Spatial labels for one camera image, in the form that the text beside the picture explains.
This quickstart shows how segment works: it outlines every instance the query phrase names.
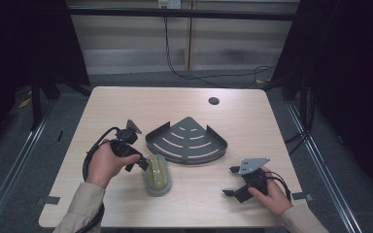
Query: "table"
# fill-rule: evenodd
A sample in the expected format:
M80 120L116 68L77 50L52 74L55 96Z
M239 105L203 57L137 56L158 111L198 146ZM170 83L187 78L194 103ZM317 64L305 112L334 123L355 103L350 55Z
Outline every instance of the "table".
M217 97L217 105L209 103ZM55 227L65 215L78 185L83 181L86 152L109 128L123 128L129 118L143 131L133 147L143 155L145 136L162 124L193 117L202 127L212 127L228 143L225 156L203 165L169 163L172 188L164 196L148 195L142 169L122 170L113 178L104 198L103 227L191 228L280 226L255 198L240 204L223 189L237 189L243 179L229 172L244 158L269 157L266 164L280 174L292 192L301 187L264 91L254 89L107 87L93 89L65 155L47 204L40 216L43 227ZM107 138L114 138L113 133Z

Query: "hand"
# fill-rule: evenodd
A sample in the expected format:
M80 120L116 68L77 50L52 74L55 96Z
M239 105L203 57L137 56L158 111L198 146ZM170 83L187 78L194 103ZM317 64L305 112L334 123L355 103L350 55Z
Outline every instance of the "hand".
M135 163L139 159L139 154L116 156L112 152L109 140L105 139L90 160L86 182L106 188L111 178L116 176L122 167Z
M261 167L266 177L271 177L271 171L266 167ZM268 195L262 194L254 187L249 187L248 192L256 197L268 210L277 216L281 216L287 209L293 207L286 195L274 180L267 180Z

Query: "black bar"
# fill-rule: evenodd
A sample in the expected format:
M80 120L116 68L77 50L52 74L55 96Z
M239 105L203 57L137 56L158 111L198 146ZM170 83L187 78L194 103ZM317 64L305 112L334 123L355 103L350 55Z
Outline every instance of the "black bar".
M196 18L232 18L232 19L257 19L292 21L297 16L290 13L251 13L251 12L224 12L176 9L125 9L125 8L93 8L93 7L68 7L68 8L42 8L22 7L17 9L21 13L29 14L68 14L74 16L113 16L113 17L196 17Z

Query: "green soap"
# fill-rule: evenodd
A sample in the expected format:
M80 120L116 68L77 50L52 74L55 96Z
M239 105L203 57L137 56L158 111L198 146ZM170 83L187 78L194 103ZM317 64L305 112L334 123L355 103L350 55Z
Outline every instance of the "green soap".
M165 161L161 156L151 155L148 157L150 166L146 171L147 181L151 188L160 190L168 184L168 174Z

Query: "sleeve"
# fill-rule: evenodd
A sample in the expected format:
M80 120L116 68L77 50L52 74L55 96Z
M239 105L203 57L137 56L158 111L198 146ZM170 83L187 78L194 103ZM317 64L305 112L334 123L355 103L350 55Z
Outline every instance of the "sleeve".
M81 183L62 221L54 233L76 232L87 225L98 213L104 199L105 189L92 183ZM98 224L89 232L100 232Z
M306 204L289 208L282 215L284 227L291 233L327 233Z

